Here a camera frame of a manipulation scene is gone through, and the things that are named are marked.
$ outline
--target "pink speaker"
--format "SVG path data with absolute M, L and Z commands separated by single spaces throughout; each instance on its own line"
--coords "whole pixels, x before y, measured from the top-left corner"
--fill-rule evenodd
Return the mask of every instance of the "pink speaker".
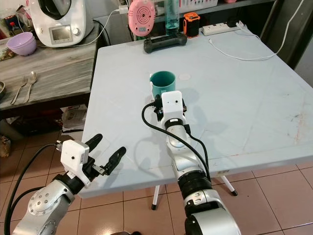
M 134 0 L 129 7 L 128 24 L 135 35 L 143 37 L 151 32 L 155 17 L 155 6 L 150 0 Z

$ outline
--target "black device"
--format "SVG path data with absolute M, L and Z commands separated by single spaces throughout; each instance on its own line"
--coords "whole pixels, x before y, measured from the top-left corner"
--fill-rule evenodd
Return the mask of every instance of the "black device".
M 230 28 L 236 27 L 236 23 L 239 23 L 239 18 L 236 16 L 229 17 L 227 20 L 227 26 Z
M 183 46 L 187 42 L 187 36 L 179 33 L 177 35 L 163 36 L 159 38 L 148 38 L 143 42 L 143 49 L 147 53 L 151 53 L 155 49 L 169 47 L 173 45 Z

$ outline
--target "spoon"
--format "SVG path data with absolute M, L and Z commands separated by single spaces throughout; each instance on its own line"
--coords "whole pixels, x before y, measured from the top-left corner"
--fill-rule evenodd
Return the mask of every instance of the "spoon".
M 25 97 L 24 103 L 26 103 L 29 100 L 29 95 L 30 95 L 30 90 L 31 90 L 31 86 L 37 82 L 37 78 L 36 78 L 36 73 L 34 71 L 31 72 L 32 78 L 30 79 L 30 85 L 29 85 L 29 89 L 28 89 L 28 93 Z

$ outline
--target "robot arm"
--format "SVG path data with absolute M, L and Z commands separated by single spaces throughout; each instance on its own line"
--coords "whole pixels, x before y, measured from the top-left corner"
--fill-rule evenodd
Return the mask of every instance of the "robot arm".
M 105 166 L 97 166 L 88 154 L 101 141 L 98 134 L 87 143 L 80 141 L 59 142 L 57 149 L 62 151 L 61 162 L 68 171 L 57 175 L 53 181 L 37 191 L 30 199 L 23 219 L 13 231 L 13 235 L 53 235 L 74 201 L 74 195 L 87 187 L 99 174 L 110 175 L 118 165 L 126 148 L 121 147 Z
M 162 101 L 156 100 L 155 105 L 158 119 L 162 117 L 162 128 L 190 144 L 190 137 L 184 128 L 186 119 L 183 111 L 186 107 L 181 92 L 163 93 Z M 186 235 L 240 235 L 234 218 L 217 191 L 212 189 L 209 176 L 195 153 L 171 136 L 167 136 L 166 144 L 184 199 Z

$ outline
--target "power strip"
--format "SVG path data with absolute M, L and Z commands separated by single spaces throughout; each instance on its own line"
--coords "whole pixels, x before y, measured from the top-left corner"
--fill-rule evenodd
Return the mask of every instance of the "power strip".
M 245 25 L 239 21 L 239 25 L 241 27 L 244 27 Z M 227 23 L 217 23 L 217 24 L 211 24 L 207 26 L 203 26 L 201 28 L 201 32 L 205 35 L 213 35 L 213 34 L 218 34 L 218 33 L 225 33 L 225 32 L 230 32 L 230 31 L 235 31 L 240 29 L 238 26 L 235 27 L 229 27 Z

